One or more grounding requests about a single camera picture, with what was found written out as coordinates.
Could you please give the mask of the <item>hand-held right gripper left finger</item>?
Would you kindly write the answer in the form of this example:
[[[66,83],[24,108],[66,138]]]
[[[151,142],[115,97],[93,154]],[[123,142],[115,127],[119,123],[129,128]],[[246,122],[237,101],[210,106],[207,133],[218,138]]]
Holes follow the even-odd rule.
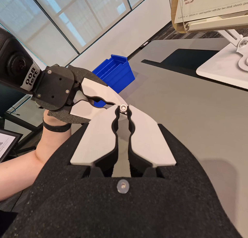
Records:
[[[118,147],[119,106],[103,109],[89,122],[71,160],[72,165],[93,166]]]

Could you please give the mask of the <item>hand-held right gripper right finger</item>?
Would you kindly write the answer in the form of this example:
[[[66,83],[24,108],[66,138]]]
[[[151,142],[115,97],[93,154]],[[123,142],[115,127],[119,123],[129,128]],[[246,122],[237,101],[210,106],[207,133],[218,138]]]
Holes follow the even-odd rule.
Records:
[[[176,160],[158,123],[136,107],[128,106],[129,162],[135,168],[175,166]]]

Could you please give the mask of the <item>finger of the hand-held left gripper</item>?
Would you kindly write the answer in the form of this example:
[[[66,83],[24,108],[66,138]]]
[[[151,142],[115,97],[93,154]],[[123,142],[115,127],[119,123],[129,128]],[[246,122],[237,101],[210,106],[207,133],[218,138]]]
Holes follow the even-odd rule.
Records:
[[[102,100],[109,105],[128,106],[126,101],[109,86],[84,78],[81,83],[82,93],[88,99]]]
[[[69,112],[69,122],[113,122],[120,117],[120,106],[97,107],[86,100],[76,102]]]

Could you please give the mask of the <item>blue plastic bin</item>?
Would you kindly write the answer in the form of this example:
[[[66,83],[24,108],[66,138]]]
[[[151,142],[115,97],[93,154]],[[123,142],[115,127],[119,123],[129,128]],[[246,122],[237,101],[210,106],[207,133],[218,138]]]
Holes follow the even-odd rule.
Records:
[[[127,57],[111,55],[92,71],[117,94],[135,80]]]

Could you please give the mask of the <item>person's left forearm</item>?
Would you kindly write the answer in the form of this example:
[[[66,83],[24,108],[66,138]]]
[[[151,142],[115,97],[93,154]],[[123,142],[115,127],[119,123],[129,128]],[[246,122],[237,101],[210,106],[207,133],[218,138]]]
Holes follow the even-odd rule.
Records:
[[[31,186],[52,154],[71,136],[43,128],[36,150],[0,164],[0,201]]]

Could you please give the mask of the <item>person's left hand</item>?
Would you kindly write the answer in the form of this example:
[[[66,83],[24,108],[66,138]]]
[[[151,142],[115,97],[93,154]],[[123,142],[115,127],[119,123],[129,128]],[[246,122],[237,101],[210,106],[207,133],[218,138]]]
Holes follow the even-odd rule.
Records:
[[[48,110],[45,109],[44,111],[44,115],[43,115],[43,120],[46,124],[50,125],[50,126],[64,126],[67,125],[66,122],[60,121],[57,118],[53,117],[53,116],[48,116]]]

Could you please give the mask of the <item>black wristband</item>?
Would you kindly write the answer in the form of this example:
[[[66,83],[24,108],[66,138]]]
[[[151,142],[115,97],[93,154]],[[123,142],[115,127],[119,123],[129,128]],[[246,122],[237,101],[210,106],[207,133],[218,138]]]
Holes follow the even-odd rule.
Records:
[[[68,123],[67,125],[64,125],[64,126],[50,126],[50,125],[46,124],[43,120],[44,128],[46,128],[48,131],[51,131],[51,132],[64,133],[64,132],[71,129],[71,125],[72,124]]]

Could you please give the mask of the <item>black screen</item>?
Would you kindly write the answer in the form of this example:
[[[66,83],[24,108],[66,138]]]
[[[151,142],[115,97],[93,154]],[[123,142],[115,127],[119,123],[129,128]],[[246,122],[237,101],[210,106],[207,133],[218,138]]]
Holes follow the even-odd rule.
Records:
[[[3,117],[5,112],[15,113],[30,98],[31,96],[28,94],[0,84],[0,116]]]

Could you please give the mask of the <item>large grid window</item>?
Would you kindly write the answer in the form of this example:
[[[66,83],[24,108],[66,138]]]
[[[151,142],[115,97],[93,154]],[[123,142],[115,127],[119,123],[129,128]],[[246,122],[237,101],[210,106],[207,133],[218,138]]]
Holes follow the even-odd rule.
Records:
[[[1,27],[38,61],[66,66],[144,0],[0,0]]]

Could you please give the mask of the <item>black framed sheet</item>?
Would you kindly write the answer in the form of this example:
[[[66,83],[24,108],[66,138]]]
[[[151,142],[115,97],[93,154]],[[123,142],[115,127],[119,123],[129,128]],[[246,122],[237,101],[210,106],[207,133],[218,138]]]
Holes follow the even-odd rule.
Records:
[[[22,136],[23,134],[17,132],[0,129],[0,162],[6,159]]]

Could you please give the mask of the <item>white stand base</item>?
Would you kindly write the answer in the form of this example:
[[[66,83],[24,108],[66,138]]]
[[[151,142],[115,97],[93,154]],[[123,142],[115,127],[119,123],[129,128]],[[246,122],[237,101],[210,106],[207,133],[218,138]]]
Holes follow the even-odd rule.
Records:
[[[196,74],[208,79],[248,89],[248,37],[234,29],[218,30],[230,44],[203,63]]]

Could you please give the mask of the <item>wooden board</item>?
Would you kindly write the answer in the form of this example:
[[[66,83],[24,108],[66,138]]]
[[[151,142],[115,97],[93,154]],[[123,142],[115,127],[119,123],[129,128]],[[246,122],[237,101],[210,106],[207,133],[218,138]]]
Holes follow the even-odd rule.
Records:
[[[248,25],[248,11],[209,17],[204,19],[197,19],[187,22],[174,23],[178,0],[171,1],[171,19],[172,25],[176,31],[180,33],[217,31],[226,29],[241,29],[247,28]]]

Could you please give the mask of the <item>white instruction sheet stand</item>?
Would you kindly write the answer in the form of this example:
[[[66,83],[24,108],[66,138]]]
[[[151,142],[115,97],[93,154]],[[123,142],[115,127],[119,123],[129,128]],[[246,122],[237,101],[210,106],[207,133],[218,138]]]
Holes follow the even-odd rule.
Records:
[[[248,10],[248,0],[178,0],[174,23]]]

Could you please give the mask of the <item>black rolling cart frame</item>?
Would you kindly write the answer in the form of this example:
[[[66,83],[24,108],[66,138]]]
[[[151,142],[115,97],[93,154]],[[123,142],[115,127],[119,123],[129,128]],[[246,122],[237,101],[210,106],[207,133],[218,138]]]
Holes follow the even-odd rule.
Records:
[[[1,129],[23,134],[15,146],[13,155],[28,152],[28,149],[35,148],[41,137],[44,109],[39,109],[34,101],[27,100],[15,113],[4,113],[1,117]]]

